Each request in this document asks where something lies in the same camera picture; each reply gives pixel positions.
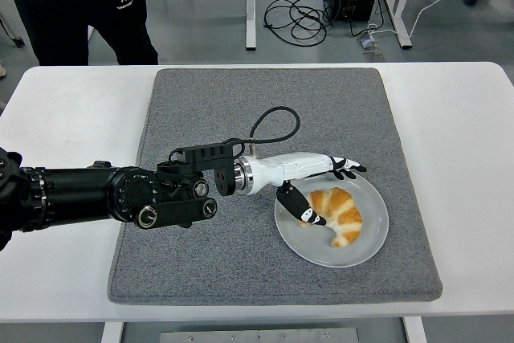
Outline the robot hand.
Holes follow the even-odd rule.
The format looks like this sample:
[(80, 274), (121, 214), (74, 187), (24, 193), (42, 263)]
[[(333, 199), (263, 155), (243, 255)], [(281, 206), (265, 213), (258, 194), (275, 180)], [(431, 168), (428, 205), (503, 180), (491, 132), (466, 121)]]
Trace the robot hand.
[(239, 173), (236, 189), (242, 194), (255, 194), (266, 185), (274, 186), (277, 200), (291, 215), (305, 223), (324, 226), (325, 218), (311, 208), (292, 181), (325, 173), (332, 173), (339, 179), (354, 179), (355, 170), (365, 172), (366, 168), (348, 158), (296, 152), (264, 159), (241, 157), (235, 161), (235, 170)]

